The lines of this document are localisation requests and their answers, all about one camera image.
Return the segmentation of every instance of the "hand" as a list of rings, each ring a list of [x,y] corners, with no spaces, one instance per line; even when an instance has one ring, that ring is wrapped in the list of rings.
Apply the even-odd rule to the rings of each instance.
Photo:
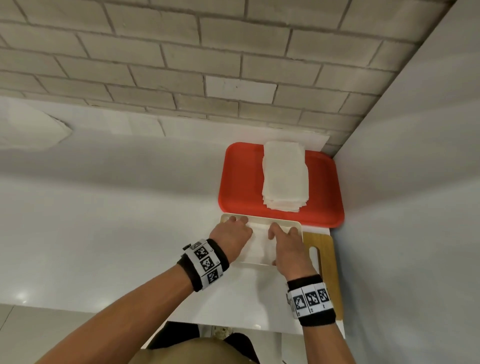
[[[276,260],[273,265],[287,281],[317,274],[297,228],[291,228],[287,234],[274,222],[268,229],[268,238],[272,240],[274,237]]]
[[[242,216],[236,219],[235,216],[225,222],[220,222],[210,233],[209,238],[215,240],[228,258],[228,262],[232,263],[240,255],[241,250],[252,236],[253,230],[245,224],[248,217]]]

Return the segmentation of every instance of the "wristband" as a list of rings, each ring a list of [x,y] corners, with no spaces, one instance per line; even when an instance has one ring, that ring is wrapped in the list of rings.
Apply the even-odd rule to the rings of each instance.
[[[218,244],[212,240],[200,240],[183,248],[178,264],[185,270],[195,292],[204,290],[215,282],[229,267],[228,259]]]
[[[332,301],[319,274],[294,279],[288,284],[287,302],[293,317],[302,326],[323,326],[335,323]]]

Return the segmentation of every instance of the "person's left hand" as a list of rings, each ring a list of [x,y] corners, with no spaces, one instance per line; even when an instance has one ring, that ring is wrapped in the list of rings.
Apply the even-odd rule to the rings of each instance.
[[[240,255],[242,248],[252,236],[252,229],[245,226],[248,217],[242,216],[236,219],[235,216],[225,222],[220,222],[210,233],[209,238],[215,240],[227,256],[228,262],[232,263]]]

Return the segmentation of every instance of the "white tray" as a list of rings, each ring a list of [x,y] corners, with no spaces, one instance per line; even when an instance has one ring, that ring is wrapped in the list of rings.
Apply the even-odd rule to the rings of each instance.
[[[240,218],[242,215],[223,214],[220,218],[221,222],[228,220],[230,216]],[[288,232],[290,228],[296,227],[301,236],[301,224],[297,221],[277,220],[275,218],[261,218],[259,216],[248,216],[247,226],[252,228],[252,237],[242,249],[240,256],[235,262],[247,264],[259,264],[263,266],[271,266],[276,258],[276,240],[268,240],[268,229],[273,222],[276,222],[284,232]]]

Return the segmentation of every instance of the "person's leg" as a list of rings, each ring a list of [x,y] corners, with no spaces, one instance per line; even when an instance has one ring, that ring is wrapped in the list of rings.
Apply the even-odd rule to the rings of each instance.
[[[162,327],[148,344],[147,349],[168,348],[172,345],[199,337],[200,331],[197,324],[167,321],[165,326]]]
[[[253,362],[260,364],[252,342],[247,336],[240,334],[239,332],[234,332],[223,341],[230,346],[233,346],[243,356],[246,356]]]

